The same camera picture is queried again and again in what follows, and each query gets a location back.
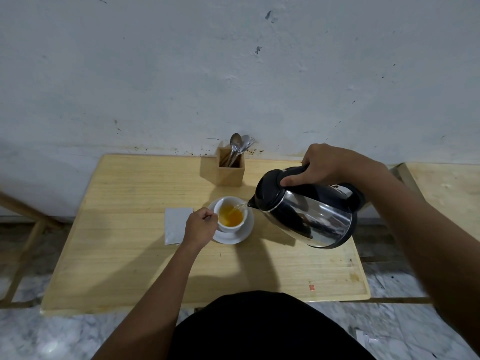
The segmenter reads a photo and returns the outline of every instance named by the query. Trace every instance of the kettle lid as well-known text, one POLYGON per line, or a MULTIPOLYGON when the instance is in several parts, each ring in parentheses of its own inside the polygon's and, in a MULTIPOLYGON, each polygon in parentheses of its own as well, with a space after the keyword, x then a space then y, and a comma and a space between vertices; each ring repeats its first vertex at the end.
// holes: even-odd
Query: kettle lid
POLYGON ((258 182, 255 188, 255 204, 261 211, 266 212, 275 208, 285 195, 286 189, 280 186, 278 181, 281 172, 280 169, 270 170, 258 182))

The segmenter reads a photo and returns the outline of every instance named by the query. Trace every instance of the electric kettle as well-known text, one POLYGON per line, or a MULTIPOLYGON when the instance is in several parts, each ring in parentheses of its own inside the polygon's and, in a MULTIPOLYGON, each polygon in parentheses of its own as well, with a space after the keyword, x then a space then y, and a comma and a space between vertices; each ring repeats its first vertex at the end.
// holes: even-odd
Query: electric kettle
POLYGON ((283 178, 307 168, 302 165, 265 173, 248 206, 260 210, 273 224, 309 246, 336 248, 355 230, 357 211, 365 204, 365 196, 349 183, 338 184, 351 191, 349 196, 332 186, 280 186, 283 178))

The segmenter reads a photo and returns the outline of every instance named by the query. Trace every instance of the spoon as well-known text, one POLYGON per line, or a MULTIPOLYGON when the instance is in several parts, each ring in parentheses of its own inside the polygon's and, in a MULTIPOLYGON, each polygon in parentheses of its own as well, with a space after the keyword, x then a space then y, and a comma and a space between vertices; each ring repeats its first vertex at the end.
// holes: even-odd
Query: spoon
POLYGON ((241 146, 237 149, 237 152, 236 152, 236 155, 235 157, 232 159, 232 161, 230 162, 230 164, 228 165, 229 167, 231 167, 231 165, 233 164, 233 162, 235 162, 237 160, 237 157, 242 155, 248 148, 250 148, 250 145, 252 145, 253 143, 255 143, 255 139, 254 138, 251 138, 250 136, 248 135, 243 135, 241 137, 241 146))
POLYGON ((224 165, 225 167, 230 167, 229 165, 230 160, 232 159, 233 154, 240 149, 241 145, 242 145, 242 137, 240 136, 239 133, 236 132, 230 138, 230 156, 228 157, 228 160, 224 165))

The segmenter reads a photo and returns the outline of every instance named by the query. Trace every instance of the utensil holder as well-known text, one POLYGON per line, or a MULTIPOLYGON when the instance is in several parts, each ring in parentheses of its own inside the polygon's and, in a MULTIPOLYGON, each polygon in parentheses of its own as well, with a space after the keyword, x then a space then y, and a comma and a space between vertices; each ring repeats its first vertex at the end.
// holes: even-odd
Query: utensil holder
POLYGON ((237 156, 230 168, 220 166, 225 156, 230 155, 230 148, 217 148, 216 150, 216 186, 240 187, 245 173, 245 156, 237 156))

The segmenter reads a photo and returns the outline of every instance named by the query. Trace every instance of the kettle spout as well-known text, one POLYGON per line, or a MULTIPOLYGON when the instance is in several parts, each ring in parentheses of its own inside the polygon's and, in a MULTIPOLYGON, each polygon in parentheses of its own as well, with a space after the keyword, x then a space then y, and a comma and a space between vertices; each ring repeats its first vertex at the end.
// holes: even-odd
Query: kettle spout
POLYGON ((247 203, 247 206, 248 207, 251 207, 251 208, 256 208, 258 210, 258 207, 257 205, 255 204, 255 196, 253 196, 247 203))

